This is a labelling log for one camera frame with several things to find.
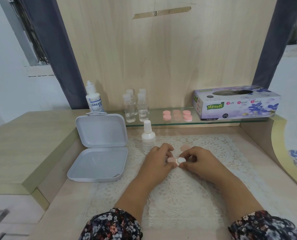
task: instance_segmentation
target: glass shelf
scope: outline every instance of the glass shelf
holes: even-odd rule
[[[184,121],[183,117],[181,120],[176,121],[173,116],[173,110],[178,109],[181,111],[183,115],[183,110],[191,111],[191,115],[193,117],[192,121],[186,122]],[[163,120],[163,111],[169,110],[171,112],[171,120],[165,121]],[[124,111],[110,111],[110,114],[119,114],[122,115],[125,119]],[[265,122],[269,118],[247,118],[247,119],[233,119],[233,120],[209,120],[203,121],[200,120],[199,116],[197,115],[195,109],[193,107],[182,107],[182,108],[156,108],[150,109],[150,114],[148,115],[148,119],[151,121],[152,126],[158,125],[201,125],[201,124],[225,124],[225,123],[245,123],[245,122]],[[136,115],[136,120],[132,123],[126,122],[126,127],[136,127],[136,126],[143,126],[143,122],[139,121],[139,116]]]

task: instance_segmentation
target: tissue box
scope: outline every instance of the tissue box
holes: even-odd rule
[[[194,90],[193,107],[201,120],[274,116],[281,96],[259,86]]]

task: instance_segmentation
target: person's left hand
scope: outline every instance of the person's left hand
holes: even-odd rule
[[[136,176],[141,184],[147,186],[149,190],[153,190],[155,186],[162,183],[169,172],[177,167],[175,162],[165,164],[165,157],[173,157],[171,151],[174,148],[163,143],[161,147],[155,146],[146,155],[145,160]]]

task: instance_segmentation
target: white plastic box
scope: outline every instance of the white plastic box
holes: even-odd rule
[[[82,144],[82,151],[67,177],[77,182],[109,182],[122,177],[127,160],[127,130],[119,114],[90,112],[79,116],[75,124]]]

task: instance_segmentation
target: desk surface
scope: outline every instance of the desk surface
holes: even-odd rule
[[[86,110],[28,112],[0,127],[0,194],[30,194],[78,137]]]
[[[274,190],[281,203],[297,218],[297,185],[240,127],[155,129],[154,131],[157,136],[227,134],[254,166],[259,176]],[[128,130],[129,137],[140,136],[141,133],[142,130]],[[86,224],[85,220],[79,220],[78,215],[85,210],[90,200],[91,185],[91,183],[67,179],[29,239],[78,239]],[[217,231],[150,229],[144,230],[143,234],[143,239],[230,239],[226,228]]]

